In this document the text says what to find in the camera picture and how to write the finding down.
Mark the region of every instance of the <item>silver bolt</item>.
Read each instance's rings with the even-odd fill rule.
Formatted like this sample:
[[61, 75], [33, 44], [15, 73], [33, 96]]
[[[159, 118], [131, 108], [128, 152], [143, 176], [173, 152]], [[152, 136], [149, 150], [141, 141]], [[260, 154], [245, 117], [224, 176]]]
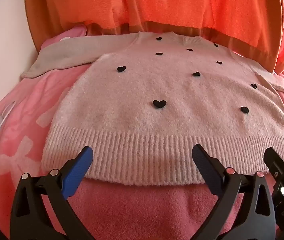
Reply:
[[21, 179], [27, 179], [29, 177], [28, 173], [23, 173]]
[[51, 176], [56, 176], [56, 175], [58, 175], [58, 173], [59, 173], [59, 170], [57, 170], [57, 169], [50, 171]]
[[281, 187], [281, 193], [284, 195], [284, 187]]

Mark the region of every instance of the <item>sweater neckline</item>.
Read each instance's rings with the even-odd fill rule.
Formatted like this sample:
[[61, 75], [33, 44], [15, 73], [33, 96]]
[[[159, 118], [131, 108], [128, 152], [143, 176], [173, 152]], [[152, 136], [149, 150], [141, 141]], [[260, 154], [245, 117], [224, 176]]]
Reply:
[[189, 36], [176, 34], [175, 32], [169, 32], [166, 33], [166, 35], [172, 40], [182, 43], [184, 45], [192, 45], [192, 44], [202, 43], [203, 41], [205, 41], [205, 39], [202, 38], [201, 36], [189, 37]]

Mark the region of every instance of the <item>pink pillow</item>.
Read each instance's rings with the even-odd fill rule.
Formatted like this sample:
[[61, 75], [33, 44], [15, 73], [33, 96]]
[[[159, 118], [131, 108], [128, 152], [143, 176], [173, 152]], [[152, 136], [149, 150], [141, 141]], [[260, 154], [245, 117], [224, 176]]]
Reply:
[[68, 30], [66, 32], [63, 32], [59, 34], [58, 36], [55, 36], [51, 39], [47, 39], [44, 43], [41, 45], [41, 49], [56, 43], [58, 41], [66, 40], [69, 38], [74, 38], [74, 37], [82, 37], [86, 35], [86, 26], [85, 25], [77, 25], [71, 30]]

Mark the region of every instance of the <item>sweater sleeve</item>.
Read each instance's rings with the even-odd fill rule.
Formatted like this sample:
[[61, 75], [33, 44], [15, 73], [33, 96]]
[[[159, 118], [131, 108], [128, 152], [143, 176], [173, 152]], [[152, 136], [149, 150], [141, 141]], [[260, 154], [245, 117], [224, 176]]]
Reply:
[[263, 68], [255, 60], [248, 59], [236, 55], [234, 52], [231, 52], [233, 57], [244, 67], [250, 68], [256, 75], [260, 75], [263, 79], [268, 82], [274, 90], [284, 93], [284, 78], [277, 75], [275, 72], [271, 73]]
[[103, 54], [134, 44], [139, 33], [75, 37], [54, 43], [39, 52], [37, 60], [22, 78], [35, 78], [53, 69], [66, 69], [95, 62]]

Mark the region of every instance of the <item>blue gripper pad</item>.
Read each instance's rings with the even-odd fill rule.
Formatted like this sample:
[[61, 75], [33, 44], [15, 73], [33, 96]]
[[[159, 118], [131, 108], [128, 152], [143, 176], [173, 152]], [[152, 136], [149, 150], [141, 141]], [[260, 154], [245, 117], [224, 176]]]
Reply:
[[63, 174], [61, 189], [64, 199], [67, 199], [75, 194], [92, 162], [93, 150], [88, 146], [85, 146], [75, 159], [66, 162], [63, 167], [67, 167], [68, 172]]

